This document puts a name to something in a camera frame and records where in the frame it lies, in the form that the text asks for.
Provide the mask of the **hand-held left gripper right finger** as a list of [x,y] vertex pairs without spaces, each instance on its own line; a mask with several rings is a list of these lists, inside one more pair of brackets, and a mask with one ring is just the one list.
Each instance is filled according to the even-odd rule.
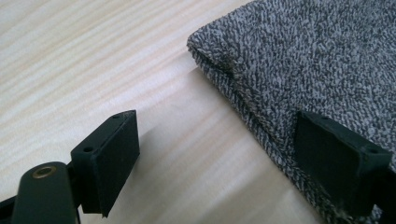
[[294,137],[298,166],[321,185],[330,201],[350,215],[378,206],[393,215],[392,153],[333,119],[297,113]]

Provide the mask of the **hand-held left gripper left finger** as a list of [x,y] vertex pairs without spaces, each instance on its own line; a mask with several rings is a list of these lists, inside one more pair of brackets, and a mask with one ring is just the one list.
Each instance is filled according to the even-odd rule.
[[71,151],[84,213],[108,217],[139,155],[135,110],[110,116]]

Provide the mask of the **grey speckled towel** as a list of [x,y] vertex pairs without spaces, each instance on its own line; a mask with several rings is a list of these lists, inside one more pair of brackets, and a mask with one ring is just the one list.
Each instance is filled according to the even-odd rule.
[[354,216],[298,168],[298,111],[328,116],[393,152],[396,171],[396,0],[255,0],[189,36],[198,66],[271,160],[330,224]]

